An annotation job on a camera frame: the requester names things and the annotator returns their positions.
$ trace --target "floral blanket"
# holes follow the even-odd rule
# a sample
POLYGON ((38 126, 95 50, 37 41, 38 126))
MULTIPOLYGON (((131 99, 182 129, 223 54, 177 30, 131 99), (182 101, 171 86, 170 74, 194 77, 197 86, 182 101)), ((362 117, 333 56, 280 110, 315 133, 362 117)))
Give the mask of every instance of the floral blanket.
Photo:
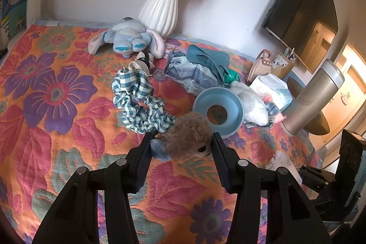
MULTIPOLYGON (((0 207, 24 239, 32 238, 50 205, 80 166, 107 167, 136 147, 143 135, 118 125, 111 81, 133 59, 101 47, 95 56, 88 41, 100 33, 82 27, 33 25, 14 46, 0 72, 0 207)), ((191 42, 169 39, 187 48, 191 42)), ((213 48, 198 44, 201 47, 213 48)), ((242 80, 251 62, 230 55, 242 80)), ((195 97, 163 73, 166 60, 154 62, 154 95, 168 113, 187 113, 195 97)), ((317 166, 319 158, 304 132, 289 138, 279 125, 270 131, 242 126, 225 140, 241 158, 264 166, 276 150, 294 164, 317 166)), ((98 195, 101 243, 107 243, 103 193, 98 195)), ((213 159, 151 162, 146 183, 130 196, 141 243, 223 243, 236 195, 221 187, 213 159)), ((262 198, 258 242, 265 242, 266 199, 262 198)))

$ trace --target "pink pouch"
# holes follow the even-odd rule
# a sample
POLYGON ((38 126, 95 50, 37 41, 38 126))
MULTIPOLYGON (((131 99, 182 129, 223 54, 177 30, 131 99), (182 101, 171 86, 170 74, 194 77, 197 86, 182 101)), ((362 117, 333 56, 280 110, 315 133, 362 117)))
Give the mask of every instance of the pink pouch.
POLYGON ((262 50, 257 56, 252 68, 250 69, 247 84, 250 85, 257 76, 264 76, 271 73, 272 53, 266 49, 262 50))

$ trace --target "vase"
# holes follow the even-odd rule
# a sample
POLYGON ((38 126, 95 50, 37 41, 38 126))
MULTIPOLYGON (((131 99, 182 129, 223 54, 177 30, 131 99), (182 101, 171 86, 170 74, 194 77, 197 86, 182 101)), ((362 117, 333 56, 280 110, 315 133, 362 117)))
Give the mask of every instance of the vase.
POLYGON ((165 39, 177 24, 178 0, 147 0, 140 10, 138 19, 165 39))

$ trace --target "television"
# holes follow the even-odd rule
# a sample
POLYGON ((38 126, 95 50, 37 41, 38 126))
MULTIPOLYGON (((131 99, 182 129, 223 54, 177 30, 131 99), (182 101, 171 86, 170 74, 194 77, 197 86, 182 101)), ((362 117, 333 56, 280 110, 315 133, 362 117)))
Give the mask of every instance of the television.
POLYGON ((333 0, 276 0, 262 27, 314 73, 338 30, 333 0))

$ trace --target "green plastic wrapper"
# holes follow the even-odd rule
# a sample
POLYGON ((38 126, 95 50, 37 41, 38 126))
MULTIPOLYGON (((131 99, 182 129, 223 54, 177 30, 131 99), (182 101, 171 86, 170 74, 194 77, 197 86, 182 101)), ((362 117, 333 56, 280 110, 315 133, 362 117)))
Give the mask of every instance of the green plastic wrapper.
POLYGON ((228 74, 224 77, 224 82, 231 84, 234 81, 240 81, 239 74, 232 69, 228 69, 228 74))

